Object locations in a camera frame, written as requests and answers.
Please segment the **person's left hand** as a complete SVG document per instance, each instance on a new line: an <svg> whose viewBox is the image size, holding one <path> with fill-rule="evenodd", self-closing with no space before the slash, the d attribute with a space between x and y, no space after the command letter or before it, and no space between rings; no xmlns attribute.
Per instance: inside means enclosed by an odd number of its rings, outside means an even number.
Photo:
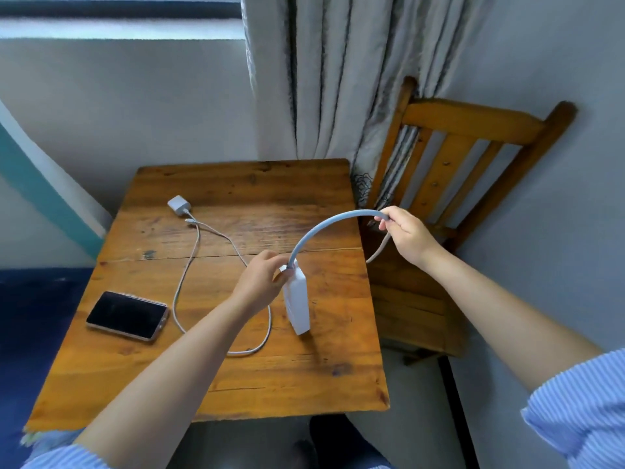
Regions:
<svg viewBox="0 0 625 469"><path fill-rule="evenodd" d="M289 256L264 250L255 256L240 276L229 301L247 320L269 307L278 294L270 291L270 281L286 266Z"/></svg>

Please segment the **person's right hand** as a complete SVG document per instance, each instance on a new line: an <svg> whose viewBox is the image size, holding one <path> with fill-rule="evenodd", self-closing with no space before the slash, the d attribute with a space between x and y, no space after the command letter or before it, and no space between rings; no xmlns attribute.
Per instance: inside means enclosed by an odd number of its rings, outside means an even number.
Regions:
<svg viewBox="0 0 625 469"><path fill-rule="evenodd" d="M428 272L433 259L444 252L442 245L416 216L409 212L409 220L386 220L385 215L375 216L379 230L391 236L400 255L419 269Z"/></svg>

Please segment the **white power strip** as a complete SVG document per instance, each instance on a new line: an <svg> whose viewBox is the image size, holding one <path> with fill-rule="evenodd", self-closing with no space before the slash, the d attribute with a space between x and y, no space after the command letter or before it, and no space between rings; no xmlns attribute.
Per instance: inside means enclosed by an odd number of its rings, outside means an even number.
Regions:
<svg viewBox="0 0 625 469"><path fill-rule="evenodd" d="M293 275L283 286L287 317L296 335L301 336L311 329L309 315L308 287L298 261L293 261Z"/></svg>

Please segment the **person's right forearm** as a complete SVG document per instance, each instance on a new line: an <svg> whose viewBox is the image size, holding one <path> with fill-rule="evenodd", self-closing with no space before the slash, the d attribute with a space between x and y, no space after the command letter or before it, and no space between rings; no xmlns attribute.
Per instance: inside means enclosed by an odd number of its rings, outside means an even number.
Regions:
<svg viewBox="0 0 625 469"><path fill-rule="evenodd" d="M603 354L585 336L554 321L442 246L424 248L416 264L442 285L528 391Z"/></svg>

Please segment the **person's left forearm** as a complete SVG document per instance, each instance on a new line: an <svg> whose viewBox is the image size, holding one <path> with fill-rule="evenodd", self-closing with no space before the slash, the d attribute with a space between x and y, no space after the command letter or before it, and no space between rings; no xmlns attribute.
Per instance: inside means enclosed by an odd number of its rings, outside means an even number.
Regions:
<svg viewBox="0 0 625 469"><path fill-rule="evenodd" d="M234 292L126 386L76 445L110 469L165 469L235 338L274 299Z"/></svg>

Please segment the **wooden slatted chair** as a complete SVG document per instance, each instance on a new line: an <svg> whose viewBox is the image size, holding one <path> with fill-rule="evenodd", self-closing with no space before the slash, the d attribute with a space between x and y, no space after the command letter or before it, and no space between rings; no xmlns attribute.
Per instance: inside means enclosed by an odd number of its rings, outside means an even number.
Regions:
<svg viewBox="0 0 625 469"><path fill-rule="evenodd" d="M457 252L563 136L579 110L562 101L539 119L466 102L417 100L415 87L415 78L404 79L366 205L374 205L382 192L403 127L416 128L416 141L391 199L397 206L407 197L434 134L444 134L407 209L446 250ZM360 231L365 253L375 255L368 258L367 270L381 346L400 353L406 366L462 356L467 321L449 294L404 260L372 220L360 220Z"/></svg>

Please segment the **grey patterned curtain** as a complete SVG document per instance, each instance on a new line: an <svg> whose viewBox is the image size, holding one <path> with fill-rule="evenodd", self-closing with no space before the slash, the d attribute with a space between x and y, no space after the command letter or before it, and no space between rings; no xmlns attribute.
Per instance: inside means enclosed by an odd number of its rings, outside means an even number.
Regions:
<svg viewBox="0 0 625 469"><path fill-rule="evenodd" d="M398 198L417 128L378 166L405 78L442 97L492 0L241 0L261 161L347 159L357 206Z"/></svg>

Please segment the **black smartphone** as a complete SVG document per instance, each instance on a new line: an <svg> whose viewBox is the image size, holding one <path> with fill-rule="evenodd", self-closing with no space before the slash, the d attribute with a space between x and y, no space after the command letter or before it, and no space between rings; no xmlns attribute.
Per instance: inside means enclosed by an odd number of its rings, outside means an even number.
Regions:
<svg viewBox="0 0 625 469"><path fill-rule="evenodd" d="M120 292L104 291L86 318L86 326L143 342L157 339L166 324L168 305Z"/></svg>

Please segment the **dark trousers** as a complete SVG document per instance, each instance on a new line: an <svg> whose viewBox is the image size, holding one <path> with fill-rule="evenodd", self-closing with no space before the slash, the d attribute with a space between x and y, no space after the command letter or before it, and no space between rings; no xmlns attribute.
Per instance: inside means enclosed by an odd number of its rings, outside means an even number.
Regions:
<svg viewBox="0 0 625 469"><path fill-rule="evenodd" d="M309 434L294 444L286 469L395 469L344 413L311 417Z"/></svg>

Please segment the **window frame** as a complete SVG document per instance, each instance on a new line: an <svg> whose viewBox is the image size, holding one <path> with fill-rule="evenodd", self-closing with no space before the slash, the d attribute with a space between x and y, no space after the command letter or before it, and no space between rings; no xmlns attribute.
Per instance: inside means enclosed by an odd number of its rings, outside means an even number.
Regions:
<svg viewBox="0 0 625 469"><path fill-rule="evenodd" d="M243 40L241 0L0 0L0 40Z"/></svg>

